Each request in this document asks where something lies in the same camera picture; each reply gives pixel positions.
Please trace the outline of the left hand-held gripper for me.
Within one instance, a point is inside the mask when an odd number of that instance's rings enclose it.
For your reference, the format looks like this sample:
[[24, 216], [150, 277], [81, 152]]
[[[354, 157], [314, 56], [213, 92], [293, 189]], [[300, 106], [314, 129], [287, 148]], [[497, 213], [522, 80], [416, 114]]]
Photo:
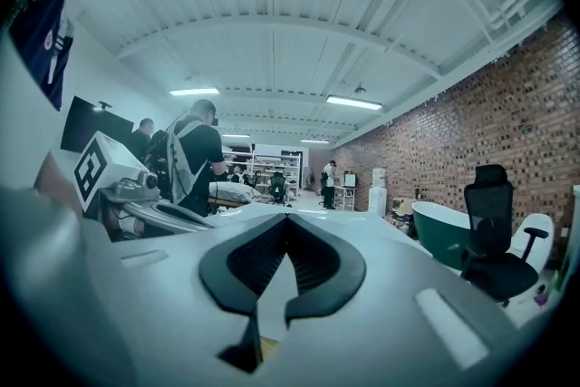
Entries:
[[144, 232], [110, 229], [111, 239], [157, 237], [209, 231], [215, 226], [160, 195], [159, 180], [120, 142], [97, 131], [74, 171], [74, 186], [83, 215], [103, 222], [108, 212], [117, 220], [135, 219]]

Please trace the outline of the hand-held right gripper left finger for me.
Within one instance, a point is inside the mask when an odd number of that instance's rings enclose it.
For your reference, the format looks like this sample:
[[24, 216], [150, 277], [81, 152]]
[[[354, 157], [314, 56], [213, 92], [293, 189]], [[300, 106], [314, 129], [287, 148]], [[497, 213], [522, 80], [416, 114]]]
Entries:
[[286, 254], [285, 214], [252, 220], [240, 235], [212, 247], [198, 265], [200, 282], [223, 311], [247, 318], [239, 342], [218, 358], [252, 373], [262, 362], [257, 303]]

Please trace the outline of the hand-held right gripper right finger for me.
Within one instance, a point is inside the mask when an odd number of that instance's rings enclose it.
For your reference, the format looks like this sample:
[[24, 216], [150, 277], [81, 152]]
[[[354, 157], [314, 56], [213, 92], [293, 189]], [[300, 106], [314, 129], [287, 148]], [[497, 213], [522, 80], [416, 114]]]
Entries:
[[285, 320], [326, 317], [354, 298], [366, 276], [357, 248], [296, 214], [286, 217], [284, 236], [298, 293], [286, 303]]

